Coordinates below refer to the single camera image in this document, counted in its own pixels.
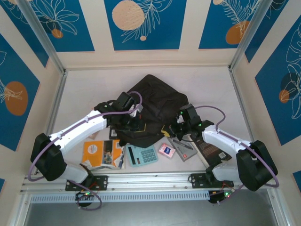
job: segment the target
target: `small pink box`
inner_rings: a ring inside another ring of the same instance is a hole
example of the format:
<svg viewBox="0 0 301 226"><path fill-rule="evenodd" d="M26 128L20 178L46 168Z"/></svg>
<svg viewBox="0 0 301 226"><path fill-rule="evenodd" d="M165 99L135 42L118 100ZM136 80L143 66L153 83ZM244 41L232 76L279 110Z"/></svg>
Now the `small pink box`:
<svg viewBox="0 0 301 226"><path fill-rule="evenodd" d="M163 144L159 149L159 153L171 159L175 153L175 149L167 144Z"/></svg>

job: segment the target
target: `label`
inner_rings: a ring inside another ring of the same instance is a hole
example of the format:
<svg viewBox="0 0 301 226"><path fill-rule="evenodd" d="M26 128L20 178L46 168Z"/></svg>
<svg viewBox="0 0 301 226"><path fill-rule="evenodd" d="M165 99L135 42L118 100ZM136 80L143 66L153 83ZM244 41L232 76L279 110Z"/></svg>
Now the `label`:
<svg viewBox="0 0 301 226"><path fill-rule="evenodd" d="M111 130L111 136L112 137L117 137L117 133L114 129Z"/></svg>
<svg viewBox="0 0 301 226"><path fill-rule="evenodd" d="M169 153L170 153L170 148L169 148L169 147L165 148L164 152L165 152L166 154L169 154Z"/></svg>
<svg viewBox="0 0 301 226"><path fill-rule="evenodd" d="M224 157L226 157L226 154L225 154L224 152L222 152L222 153L220 153L218 156L219 156L221 159L223 159Z"/></svg>
<svg viewBox="0 0 301 226"><path fill-rule="evenodd" d="M96 145L90 145L90 146L88 147L88 152L89 152L90 154L95 154L95 153L97 152L97 146L96 146Z"/></svg>

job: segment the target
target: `black mounting bracket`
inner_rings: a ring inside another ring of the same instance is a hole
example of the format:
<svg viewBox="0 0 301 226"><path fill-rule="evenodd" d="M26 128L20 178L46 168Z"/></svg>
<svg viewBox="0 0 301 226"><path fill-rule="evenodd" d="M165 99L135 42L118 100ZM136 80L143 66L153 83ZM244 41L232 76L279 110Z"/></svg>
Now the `black mounting bracket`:
<svg viewBox="0 0 301 226"><path fill-rule="evenodd" d="M193 173L189 176L192 188L222 188L223 183L234 187L233 181L218 181L216 179L209 181L206 173Z"/></svg>
<svg viewBox="0 0 301 226"><path fill-rule="evenodd" d="M90 190L92 191L106 191L108 186L108 176L94 176L91 184L94 184ZM69 180L66 182L65 190L67 192L75 192L83 190L81 187L71 183Z"/></svg>

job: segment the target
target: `book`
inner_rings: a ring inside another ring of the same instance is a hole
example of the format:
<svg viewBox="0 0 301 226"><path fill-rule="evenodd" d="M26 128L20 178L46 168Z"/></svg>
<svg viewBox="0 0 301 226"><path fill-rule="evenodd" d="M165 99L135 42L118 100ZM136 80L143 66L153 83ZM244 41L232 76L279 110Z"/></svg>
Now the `book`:
<svg viewBox="0 0 301 226"><path fill-rule="evenodd" d="M179 141L176 137L167 139L176 150L182 161L186 161L197 154L197 150L192 146L191 142Z"/></svg>
<svg viewBox="0 0 301 226"><path fill-rule="evenodd" d="M204 142L201 139L194 141L191 136L187 136L187 138L191 141L192 146L197 150L197 154L206 168L216 166L222 161L228 161L232 158L228 153L212 144Z"/></svg>
<svg viewBox="0 0 301 226"><path fill-rule="evenodd" d="M89 168L120 168L123 149L119 140L101 140L84 143L82 163Z"/></svg>

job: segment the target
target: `orange circle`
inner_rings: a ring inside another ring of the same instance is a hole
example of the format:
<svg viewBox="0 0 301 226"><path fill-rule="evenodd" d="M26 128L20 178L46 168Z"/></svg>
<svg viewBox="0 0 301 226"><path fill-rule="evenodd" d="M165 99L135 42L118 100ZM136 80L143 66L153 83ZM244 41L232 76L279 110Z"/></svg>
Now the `orange circle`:
<svg viewBox="0 0 301 226"><path fill-rule="evenodd" d="M290 94L288 93L287 90L282 90L280 93L279 93L279 99L282 103L286 103L290 98Z"/></svg>
<svg viewBox="0 0 301 226"><path fill-rule="evenodd" d="M4 93L7 95L4 101L9 112L16 116L23 115L28 105L26 87L18 81L11 81L6 85Z"/></svg>
<svg viewBox="0 0 301 226"><path fill-rule="evenodd" d="M51 34L52 34L55 38L57 38L57 39L60 39L60 38L63 37L63 32L61 32L61 31L58 30L58 29L53 29L52 32L51 32Z"/></svg>
<svg viewBox="0 0 301 226"><path fill-rule="evenodd" d="M134 1L123 0L112 11L115 25L124 31L137 29L144 23L144 12Z"/></svg>
<svg viewBox="0 0 301 226"><path fill-rule="evenodd" d="M242 21L239 24L231 27L226 34L226 42L230 45L237 45L240 43L250 21Z"/></svg>

